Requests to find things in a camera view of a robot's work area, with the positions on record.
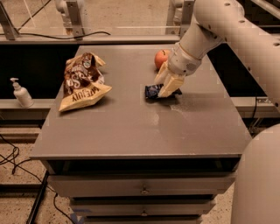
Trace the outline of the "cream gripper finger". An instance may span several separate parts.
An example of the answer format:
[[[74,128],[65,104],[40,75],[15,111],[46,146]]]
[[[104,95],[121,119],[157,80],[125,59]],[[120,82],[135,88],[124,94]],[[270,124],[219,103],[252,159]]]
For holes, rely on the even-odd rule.
[[[169,68],[168,68],[168,62],[164,62],[162,64],[162,66],[160,67],[155,79],[154,79],[154,83],[156,85],[159,84],[164,84],[165,83],[165,79],[167,78],[167,75],[169,73]]]
[[[176,73],[164,73],[159,83],[163,84],[158,96],[160,98],[165,98],[170,96],[175,90],[180,88],[184,84],[185,76]]]

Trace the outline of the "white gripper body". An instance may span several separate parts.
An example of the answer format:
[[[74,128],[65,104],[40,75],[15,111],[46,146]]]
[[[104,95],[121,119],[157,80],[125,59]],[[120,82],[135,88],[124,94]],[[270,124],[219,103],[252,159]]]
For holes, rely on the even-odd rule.
[[[167,60],[168,72],[180,76],[193,74],[200,65],[201,59],[197,59],[186,52],[180,43],[174,45]]]

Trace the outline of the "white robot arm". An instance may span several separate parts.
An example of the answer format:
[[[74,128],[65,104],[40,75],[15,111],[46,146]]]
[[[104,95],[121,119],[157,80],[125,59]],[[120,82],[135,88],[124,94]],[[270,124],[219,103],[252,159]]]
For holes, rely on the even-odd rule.
[[[167,97],[193,74],[203,57],[226,42],[269,100],[280,105],[277,39],[245,18],[236,0],[195,0],[190,27],[155,78]],[[280,124],[255,136],[241,156],[231,224],[280,224]]]

